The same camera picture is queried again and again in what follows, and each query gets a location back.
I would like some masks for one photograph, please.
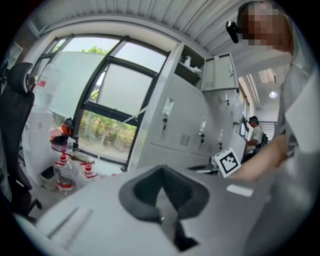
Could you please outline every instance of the black chair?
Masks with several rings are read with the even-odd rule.
[[[32,186],[19,166],[21,136],[33,106],[35,95],[28,90],[29,75],[33,65],[22,62],[8,73],[7,84],[0,97],[0,127],[5,152],[8,181],[12,192],[11,210],[28,217],[34,206],[42,208],[41,203],[32,197]]]

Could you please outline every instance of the person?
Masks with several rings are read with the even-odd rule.
[[[253,128],[250,140],[245,140],[246,148],[244,152],[243,162],[250,160],[255,156],[256,149],[262,142],[262,129],[259,126],[259,120],[256,116],[252,116],[249,119],[249,124]]]
[[[249,45],[261,45],[290,53],[289,71],[280,86],[280,106],[273,140],[259,153],[245,162],[230,177],[255,181],[263,174],[276,170],[288,157],[299,150],[285,114],[301,94],[316,61],[298,27],[286,14],[265,2],[247,2],[240,6],[237,16],[237,33]]]

